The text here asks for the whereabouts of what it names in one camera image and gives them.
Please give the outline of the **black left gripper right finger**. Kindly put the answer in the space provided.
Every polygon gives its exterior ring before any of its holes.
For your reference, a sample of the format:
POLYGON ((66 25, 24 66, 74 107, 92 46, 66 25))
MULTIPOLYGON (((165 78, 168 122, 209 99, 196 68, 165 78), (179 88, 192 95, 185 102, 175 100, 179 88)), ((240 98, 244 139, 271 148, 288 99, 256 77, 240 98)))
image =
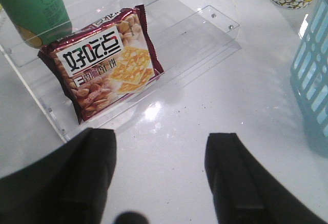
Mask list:
POLYGON ((324 223, 274 178, 235 133, 211 133, 204 167, 219 223, 324 223))

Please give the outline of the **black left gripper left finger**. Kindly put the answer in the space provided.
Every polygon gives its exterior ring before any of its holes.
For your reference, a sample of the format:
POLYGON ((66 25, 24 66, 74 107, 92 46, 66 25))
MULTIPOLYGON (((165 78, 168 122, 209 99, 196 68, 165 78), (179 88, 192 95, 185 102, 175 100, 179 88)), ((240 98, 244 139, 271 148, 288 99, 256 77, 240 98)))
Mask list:
POLYGON ((87 128, 1 178, 1 223, 100 223, 115 166, 115 132, 87 128))

